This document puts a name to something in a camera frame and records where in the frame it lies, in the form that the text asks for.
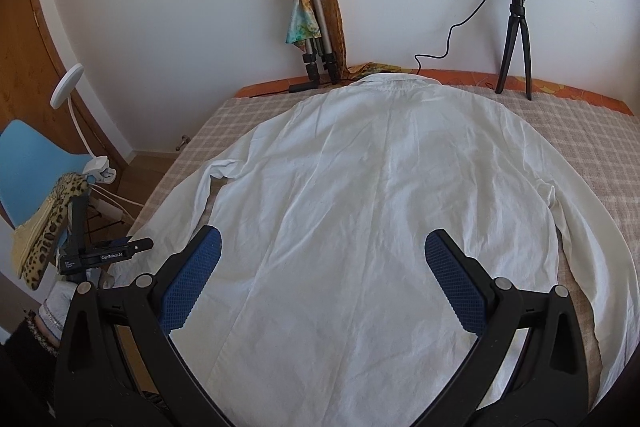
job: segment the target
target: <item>white glove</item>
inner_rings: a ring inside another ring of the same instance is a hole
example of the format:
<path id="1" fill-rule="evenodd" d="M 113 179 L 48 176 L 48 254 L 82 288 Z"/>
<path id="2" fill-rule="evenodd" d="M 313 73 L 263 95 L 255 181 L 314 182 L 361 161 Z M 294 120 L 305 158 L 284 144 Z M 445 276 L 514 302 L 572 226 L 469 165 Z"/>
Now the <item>white glove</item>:
<path id="1" fill-rule="evenodd" d="M 56 282 L 49 296 L 38 309 L 38 317 L 58 341 L 62 338 L 66 314 L 77 287 L 78 285 L 72 282 Z"/>

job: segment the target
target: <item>leopard print cushion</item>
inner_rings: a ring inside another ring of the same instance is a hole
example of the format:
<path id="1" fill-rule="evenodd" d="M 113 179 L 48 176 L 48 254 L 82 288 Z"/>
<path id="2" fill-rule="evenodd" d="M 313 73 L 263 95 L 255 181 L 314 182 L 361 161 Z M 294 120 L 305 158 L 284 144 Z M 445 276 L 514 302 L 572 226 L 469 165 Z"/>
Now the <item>leopard print cushion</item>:
<path id="1" fill-rule="evenodd" d="M 53 209 L 47 222 L 31 247 L 22 265 L 21 277 L 32 290 L 37 290 L 44 275 L 47 261 L 56 249 L 60 233 L 66 226 L 66 210 L 73 196 L 81 196 L 89 189 L 89 185 L 81 174 L 69 172 L 60 176 L 51 191 L 55 198 Z"/>

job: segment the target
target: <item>tripod leg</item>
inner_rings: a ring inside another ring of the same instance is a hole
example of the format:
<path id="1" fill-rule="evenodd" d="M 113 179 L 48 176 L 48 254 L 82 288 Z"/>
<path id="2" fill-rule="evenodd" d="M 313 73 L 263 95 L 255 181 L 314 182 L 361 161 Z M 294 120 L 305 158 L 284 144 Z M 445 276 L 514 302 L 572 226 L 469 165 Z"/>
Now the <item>tripod leg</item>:
<path id="1" fill-rule="evenodd" d="M 531 44 L 529 42 L 529 26 L 527 26 L 527 20 L 524 17 L 520 19 L 520 31 L 522 32 L 522 49 L 524 50 L 524 73 L 527 98 L 531 100 Z"/>
<path id="2" fill-rule="evenodd" d="M 498 78 L 497 86 L 495 86 L 495 92 L 497 94 L 502 92 L 504 89 L 504 83 L 507 81 L 507 74 L 509 73 L 509 66 L 511 65 L 513 49 L 516 46 L 516 39 L 518 38 L 519 25 L 520 19 L 515 15 L 510 15 L 509 27 L 507 28 L 507 40 L 504 44 L 504 55 L 502 56 L 502 65 L 500 67 L 500 77 Z"/>

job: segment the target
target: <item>blue chair backrest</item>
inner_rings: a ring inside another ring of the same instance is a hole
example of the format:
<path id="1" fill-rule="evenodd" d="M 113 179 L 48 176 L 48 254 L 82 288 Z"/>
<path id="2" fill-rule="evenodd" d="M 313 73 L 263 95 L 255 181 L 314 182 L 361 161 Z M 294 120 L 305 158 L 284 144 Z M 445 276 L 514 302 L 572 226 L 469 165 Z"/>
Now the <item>blue chair backrest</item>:
<path id="1" fill-rule="evenodd" d="M 62 174 L 81 174 L 90 159 L 60 149 L 23 121 L 11 121 L 0 134 L 0 203 L 14 227 L 36 213 Z"/>

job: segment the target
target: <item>plaid tablecloth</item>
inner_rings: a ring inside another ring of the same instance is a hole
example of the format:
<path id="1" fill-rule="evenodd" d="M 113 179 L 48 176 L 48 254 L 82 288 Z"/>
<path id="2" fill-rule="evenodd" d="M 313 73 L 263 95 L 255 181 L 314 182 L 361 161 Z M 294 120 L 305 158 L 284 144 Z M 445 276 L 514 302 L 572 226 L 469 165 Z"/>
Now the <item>plaid tablecloth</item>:
<path id="1" fill-rule="evenodd" d="M 600 198 L 631 250 L 636 271 L 640 267 L 640 120 L 583 101 L 536 93 L 533 102 L 522 93 L 505 91 L 496 95 L 483 87 L 459 87 L 504 104 L 528 121 L 544 136 Z M 196 171 L 203 162 L 217 156 L 253 127 L 283 113 L 318 91 L 227 100 L 200 129 L 169 169 L 140 212 L 137 230 L 156 211 L 169 192 Z M 200 225 L 206 224 L 224 180 L 213 180 Z M 567 286 L 578 314 L 590 375 L 590 398 L 598 390 L 602 364 L 593 328 L 593 312 L 560 255 L 559 282 Z"/>

